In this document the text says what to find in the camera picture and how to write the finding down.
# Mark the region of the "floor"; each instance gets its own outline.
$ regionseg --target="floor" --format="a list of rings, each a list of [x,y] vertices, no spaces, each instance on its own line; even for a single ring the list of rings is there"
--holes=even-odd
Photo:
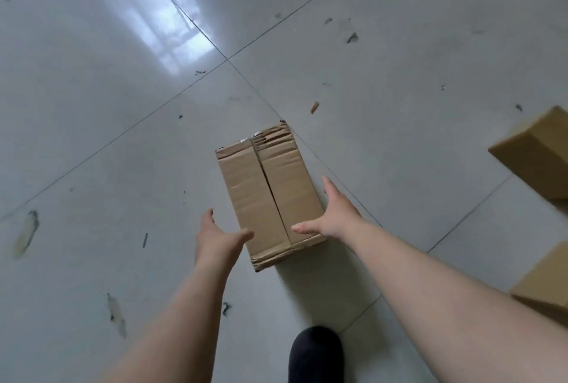
[[[0,1],[2,380],[116,362],[191,271],[202,211],[238,228],[214,150],[280,118],[318,193],[328,175],[369,220],[513,286],[568,219],[487,147],[568,105],[567,1]],[[215,382],[286,381],[314,323],[341,334],[350,381],[435,380],[337,243],[259,274],[244,252],[225,300]]]

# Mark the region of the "small wood chip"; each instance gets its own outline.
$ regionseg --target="small wood chip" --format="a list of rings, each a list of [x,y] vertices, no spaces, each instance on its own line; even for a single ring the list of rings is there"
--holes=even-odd
[[[319,106],[319,102],[314,102],[314,104],[312,105],[312,108],[309,110],[309,113],[313,115],[318,106]]]

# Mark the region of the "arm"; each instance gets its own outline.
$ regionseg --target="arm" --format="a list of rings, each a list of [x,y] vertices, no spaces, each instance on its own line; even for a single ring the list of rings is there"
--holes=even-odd
[[[324,185],[325,214],[293,229],[337,237],[362,260],[439,379],[566,380],[568,331],[364,221],[328,178]]]
[[[225,283],[253,236],[246,229],[226,234],[213,221],[213,209],[203,214],[193,273],[106,383],[209,382]]]

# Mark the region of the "forearm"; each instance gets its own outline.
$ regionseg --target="forearm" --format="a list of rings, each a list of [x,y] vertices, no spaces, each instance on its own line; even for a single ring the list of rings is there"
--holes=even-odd
[[[227,274],[196,268],[108,383],[211,380]]]
[[[567,332],[385,230],[352,223],[345,242],[443,381],[563,381]]]

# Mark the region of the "right hand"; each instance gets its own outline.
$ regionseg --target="right hand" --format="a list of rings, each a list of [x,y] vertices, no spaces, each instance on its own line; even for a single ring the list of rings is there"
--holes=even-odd
[[[359,211],[337,190],[337,187],[328,177],[322,177],[323,191],[327,194],[329,202],[325,213],[316,220],[302,221],[292,226],[297,234],[322,234],[333,236],[342,242],[346,239],[346,230],[353,223],[363,220]]]

